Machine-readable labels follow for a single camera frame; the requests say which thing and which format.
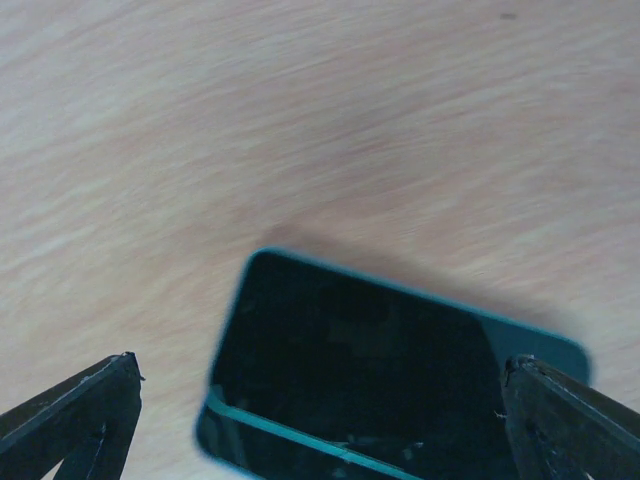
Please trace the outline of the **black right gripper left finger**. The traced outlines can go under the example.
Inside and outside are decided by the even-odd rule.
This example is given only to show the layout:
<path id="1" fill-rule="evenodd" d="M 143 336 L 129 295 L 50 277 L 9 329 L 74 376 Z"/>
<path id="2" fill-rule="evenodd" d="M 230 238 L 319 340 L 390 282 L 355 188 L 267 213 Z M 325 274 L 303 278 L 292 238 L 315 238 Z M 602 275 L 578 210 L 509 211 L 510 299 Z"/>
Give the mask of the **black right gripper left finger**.
<path id="1" fill-rule="evenodd" d="M 111 355 L 1 415 L 1 477 L 119 479 L 142 409 L 132 352 Z"/>

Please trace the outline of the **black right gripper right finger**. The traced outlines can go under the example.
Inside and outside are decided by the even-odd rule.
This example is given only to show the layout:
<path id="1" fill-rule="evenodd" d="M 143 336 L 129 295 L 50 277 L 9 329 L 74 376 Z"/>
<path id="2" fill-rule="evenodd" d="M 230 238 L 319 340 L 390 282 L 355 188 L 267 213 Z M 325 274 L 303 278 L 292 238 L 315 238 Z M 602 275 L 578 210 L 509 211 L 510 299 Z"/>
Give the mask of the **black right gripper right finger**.
<path id="1" fill-rule="evenodd" d="M 639 414 L 531 356 L 505 364 L 505 429 L 522 479 L 637 479 Z"/>

